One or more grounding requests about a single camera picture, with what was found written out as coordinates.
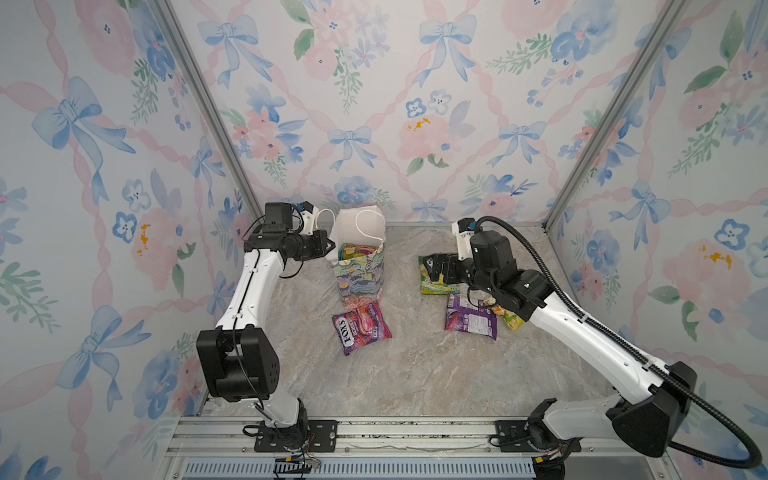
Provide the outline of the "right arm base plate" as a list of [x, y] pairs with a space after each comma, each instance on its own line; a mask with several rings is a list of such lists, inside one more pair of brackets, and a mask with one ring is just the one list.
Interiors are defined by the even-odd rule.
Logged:
[[545, 426], [523, 420], [497, 420], [488, 443], [504, 453], [537, 453], [554, 456], [581, 452], [579, 439], [557, 439]]

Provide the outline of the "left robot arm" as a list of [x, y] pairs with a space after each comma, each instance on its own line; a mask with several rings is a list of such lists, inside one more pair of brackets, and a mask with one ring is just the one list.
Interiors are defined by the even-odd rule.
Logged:
[[244, 244], [244, 265], [233, 298], [196, 350], [208, 392], [230, 403], [254, 399], [265, 425], [287, 433], [308, 430], [303, 402], [280, 382], [280, 360], [264, 329], [287, 260], [322, 259], [335, 247], [325, 230], [257, 233]]

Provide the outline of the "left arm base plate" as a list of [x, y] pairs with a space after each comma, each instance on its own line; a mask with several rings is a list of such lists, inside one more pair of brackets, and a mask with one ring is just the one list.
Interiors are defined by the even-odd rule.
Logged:
[[336, 420], [302, 420], [286, 428], [257, 425], [254, 451], [257, 453], [333, 453], [336, 449], [339, 422]]

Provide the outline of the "orange Fox's candy bag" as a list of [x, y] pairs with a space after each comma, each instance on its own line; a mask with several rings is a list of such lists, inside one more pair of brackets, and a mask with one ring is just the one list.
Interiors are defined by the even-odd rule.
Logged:
[[345, 243], [339, 249], [338, 259], [340, 261], [351, 260], [354, 258], [372, 255], [376, 251], [377, 251], [377, 247]]

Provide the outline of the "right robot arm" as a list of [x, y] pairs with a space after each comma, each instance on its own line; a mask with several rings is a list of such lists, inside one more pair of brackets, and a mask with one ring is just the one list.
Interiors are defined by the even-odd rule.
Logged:
[[490, 294], [502, 308], [569, 347], [615, 390], [593, 400], [542, 401], [526, 421], [523, 441], [545, 452], [564, 451], [582, 438], [621, 440], [645, 456], [660, 457], [670, 447], [690, 401], [650, 369], [658, 367], [684, 386], [694, 384], [695, 372], [682, 363], [668, 366], [632, 346], [622, 346], [602, 323], [578, 316], [570, 297], [557, 290], [549, 276], [518, 267], [507, 237], [496, 231], [464, 231], [456, 237], [457, 252], [425, 257], [431, 280]]

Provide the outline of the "floral paper bag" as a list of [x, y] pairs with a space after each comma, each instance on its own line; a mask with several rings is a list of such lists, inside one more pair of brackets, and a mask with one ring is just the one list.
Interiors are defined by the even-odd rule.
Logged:
[[[330, 264], [341, 299], [348, 310], [378, 302], [384, 282], [384, 243], [386, 219], [375, 205], [341, 209], [328, 208], [314, 215], [314, 227], [329, 226], [328, 237], [335, 248], [324, 259]], [[369, 256], [351, 260], [338, 259], [345, 243], [377, 247]]]

